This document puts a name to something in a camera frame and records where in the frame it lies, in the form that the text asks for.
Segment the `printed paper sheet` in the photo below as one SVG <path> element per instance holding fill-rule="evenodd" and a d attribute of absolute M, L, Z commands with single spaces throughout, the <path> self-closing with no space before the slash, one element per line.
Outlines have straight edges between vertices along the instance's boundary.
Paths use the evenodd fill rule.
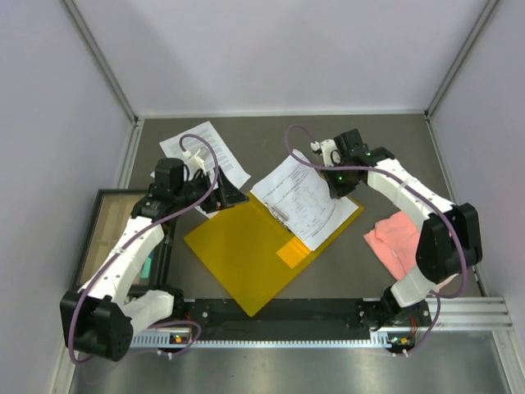
<path fill-rule="evenodd" d="M 327 205 L 315 211 L 303 243 L 311 250 L 318 249 L 347 219 L 357 213 L 360 206 L 346 197 L 329 199 Z"/>

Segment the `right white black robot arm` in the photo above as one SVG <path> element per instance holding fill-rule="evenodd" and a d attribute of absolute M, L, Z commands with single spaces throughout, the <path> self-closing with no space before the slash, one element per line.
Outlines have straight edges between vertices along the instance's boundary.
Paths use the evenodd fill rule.
<path fill-rule="evenodd" d="M 356 129 L 310 146 L 322 157 L 331 197 L 345 197 L 363 183 L 406 214 L 419 234 L 414 267 L 381 297 L 378 327 L 404 323 L 428 293 L 482 261 L 479 217 L 471 204 L 457 205 L 435 194 L 388 149 L 369 148 Z"/>

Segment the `yellow plastic folder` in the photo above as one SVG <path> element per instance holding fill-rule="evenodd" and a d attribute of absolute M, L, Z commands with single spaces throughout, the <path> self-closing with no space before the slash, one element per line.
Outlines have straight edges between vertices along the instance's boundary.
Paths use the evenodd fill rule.
<path fill-rule="evenodd" d="M 185 243 L 249 316 L 255 316 L 317 258 L 363 211 L 344 198 L 350 212 L 311 251 L 278 222 L 255 196 L 222 210 L 184 237 Z"/>

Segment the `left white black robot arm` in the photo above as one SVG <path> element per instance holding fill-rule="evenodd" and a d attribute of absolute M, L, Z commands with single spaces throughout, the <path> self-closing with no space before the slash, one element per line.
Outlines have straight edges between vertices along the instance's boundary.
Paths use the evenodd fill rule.
<path fill-rule="evenodd" d="M 181 323 L 186 307 L 177 290 L 158 286 L 135 300 L 126 299 L 147 257 L 166 239 L 176 219 L 194 207 L 215 213 L 249 202 L 219 167 L 199 169 L 189 177 L 182 160 L 164 158 L 154 173 L 103 265 L 78 291 L 67 291 L 61 299 L 63 336 L 71 354 L 119 361 L 134 337 L 155 323 Z"/>

